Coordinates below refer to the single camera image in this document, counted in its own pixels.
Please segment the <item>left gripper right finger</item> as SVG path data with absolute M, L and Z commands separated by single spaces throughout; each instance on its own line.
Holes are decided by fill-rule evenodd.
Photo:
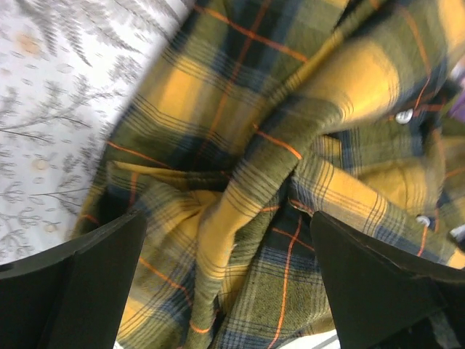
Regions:
M 342 348 L 463 348 L 464 271 L 323 212 L 310 233 Z

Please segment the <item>yellow plaid flannel shirt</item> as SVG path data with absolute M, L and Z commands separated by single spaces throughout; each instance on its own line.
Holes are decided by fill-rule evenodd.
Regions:
M 322 211 L 453 265 L 462 1 L 197 1 L 113 129 L 82 236 L 147 233 L 124 348 L 278 348 L 333 329 Z

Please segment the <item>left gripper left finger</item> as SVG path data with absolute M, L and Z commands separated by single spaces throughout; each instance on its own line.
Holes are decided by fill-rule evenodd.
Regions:
M 147 223 L 133 211 L 1 266 L 2 348 L 112 348 Z

